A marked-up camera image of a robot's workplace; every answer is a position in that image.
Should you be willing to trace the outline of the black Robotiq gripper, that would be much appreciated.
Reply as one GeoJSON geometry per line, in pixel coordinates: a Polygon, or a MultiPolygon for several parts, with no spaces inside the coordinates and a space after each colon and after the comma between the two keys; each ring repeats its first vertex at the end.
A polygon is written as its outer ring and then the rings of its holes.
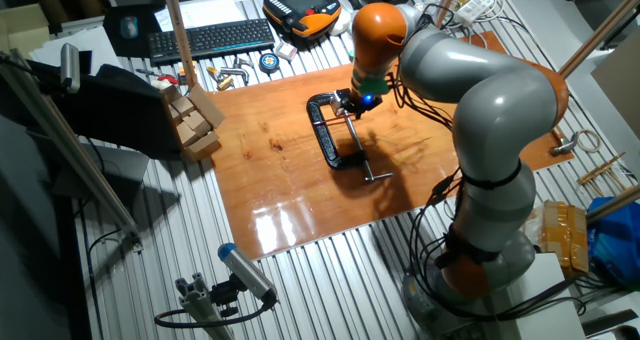
{"type": "Polygon", "coordinates": [[[361,95],[350,88],[342,90],[342,104],[348,105],[348,111],[353,113],[354,119],[359,120],[362,115],[373,110],[382,103],[382,97],[376,94],[361,95]]]}

